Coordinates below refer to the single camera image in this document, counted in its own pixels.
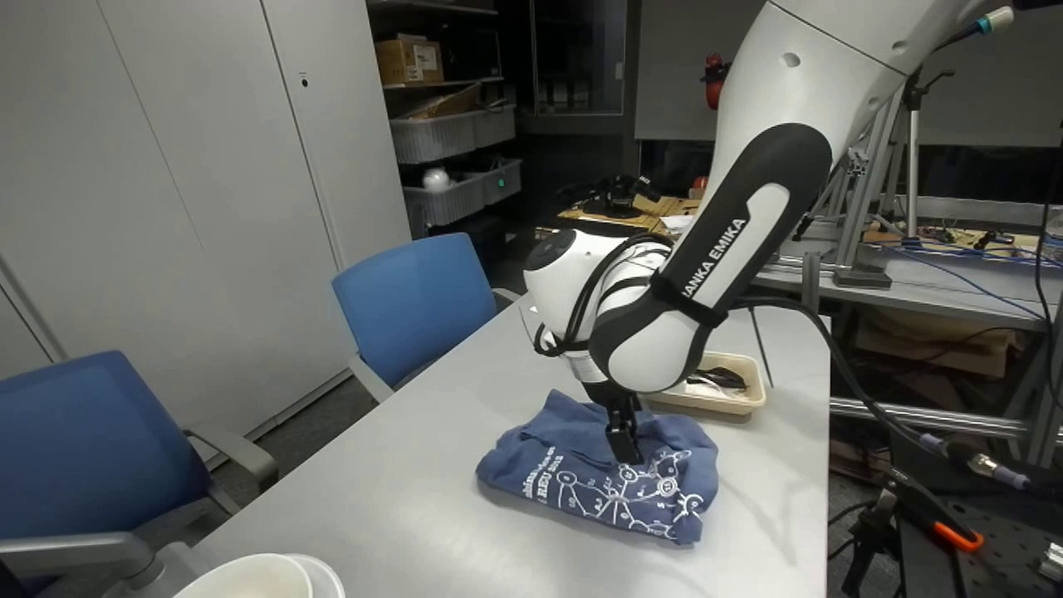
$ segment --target box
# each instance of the box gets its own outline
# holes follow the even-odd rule
[[[386,88],[426,88],[440,85],[439,45],[429,37],[397,34],[374,45],[377,80]]]

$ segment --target storage shelf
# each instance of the storage shelf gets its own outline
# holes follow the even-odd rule
[[[516,194],[522,194],[522,159],[508,159],[499,170],[476,172],[444,194],[405,185],[405,205],[417,228],[435,229],[458,222],[486,205],[495,205]]]
[[[462,0],[370,0],[373,12],[439,12],[439,15],[477,15],[499,16],[499,7]]]
[[[391,120],[391,141],[397,164],[435,164],[480,147],[516,141],[516,108],[493,108],[476,113]]]
[[[435,80],[435,85],[386,85],[386,90],[444,90],[444,88],[476,88],[476,85],[503,85],[503,78],[477,78],[477,80]]]

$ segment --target table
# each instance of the table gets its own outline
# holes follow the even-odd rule
[[[548,388],[580,397],[565,360],[529,346],[510,307],[480,333],[300,467],[192,549],[192,570],[303,552],[353,598],[683,598],[825,596],[826,586],[826,350],[794,314],[756,311],[773,399],[753,419],[704,419],[721,446],[721,497],[704,538],[653,538],[486,497],[476,463],[529,424]],[[731,316],[712,350],[756,355]]]
[[[978,292],[956,275],[948,275],[928,262],[917,261],[891,261],[886,275],[894,281],[891,288],[856,288],[856,286],[838,286],[829,273],[821,275],[821,296],[838,300],[838,304],[856,304],[856,307],[880,307],[880,311],[914,311],[914,314],[940,314],[940,316],[974,316],[974,319],[991,319],[1003,324],[1013,328],[1038,328],[1038,300],[1032,288],[1032,270],[1001,270],[1001,267],[962,267],[962,262],[940,262],[980,286],[987,286],[997,296],[1006,296],[1017,307],[1006,307],[993,296]],[[773,286],[773,288],[800,288],[800,267],[794,262],[773,262],[762,270],[756,286]],[[1043,275],[1043,292],[1050,311],[1056,311],[1063,281],[1058,275]]]

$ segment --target floor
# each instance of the floor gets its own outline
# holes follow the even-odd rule
[[[522,288],[518,261],[510,261],[510,255],[495,261],[488,267],[488,281],[504,288]],[[277,428],[272,435],[266,435],[260,446],[280,460],[282,473],[291,473],[300,463],[305,463],[313,451],[320,451],[326,441],[331,441],[343,428],[354,427],[373,408],[374,408],[374,404],[370,399],[370,393],[360,384],[343,384],[340,388],[321,397],[314,407],[300,414],[291,424]],[[232,467],[218,469],[215,482],[242,502],[252,500],[252,486]],[[872,497],[869,488],[855,486],[841,476],[829,476],[829,514],[847,504],[867,502],[869,497]],[[826,543],[829,552],[847,543],[851,522],[855,520],[829,525],[829,543]],[[829,596],[838,596],[845,573],[847,573],[847,561],[851,561],[851,552],[841,552],[829,561],[829,570],[826,570]],[[891,598],[897,591],[897,582],[901,582],[897,566],[886,558],[876,558],[872,570],[867,573],[862,598]]]

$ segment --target machine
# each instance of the machine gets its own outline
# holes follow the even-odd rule
[[[818,202],[845,151],[940,45],[1010,20],[1010,7],[993,7],[768,0],[728,74],[695,228],[675,247],[569,229],[531,254],[534,350],[565,355],[608,408],[603,435],[621,463],[636,463],[636,397],[696,367],[712,328]]]

